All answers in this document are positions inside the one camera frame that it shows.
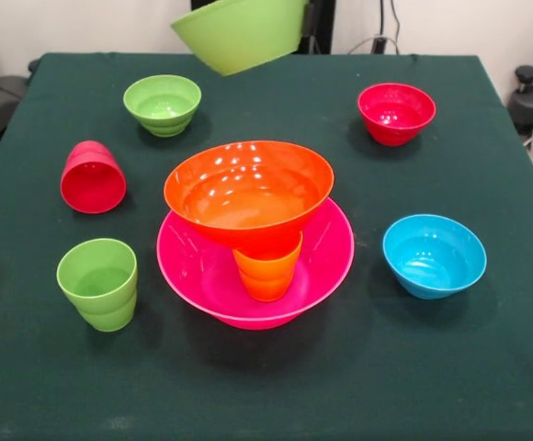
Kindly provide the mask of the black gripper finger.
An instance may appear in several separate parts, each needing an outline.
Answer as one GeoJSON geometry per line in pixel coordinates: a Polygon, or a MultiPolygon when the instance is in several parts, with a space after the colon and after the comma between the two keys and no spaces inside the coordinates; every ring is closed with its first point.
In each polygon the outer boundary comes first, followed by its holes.
{"type": "Polygon", "coordinates": [[[316,5],[313,0],[309,0],[305,3],[303,10],[303,19],[301,26],[301,36],[308,38],[314,34],[314,28],[316,27],[316,5]]]}

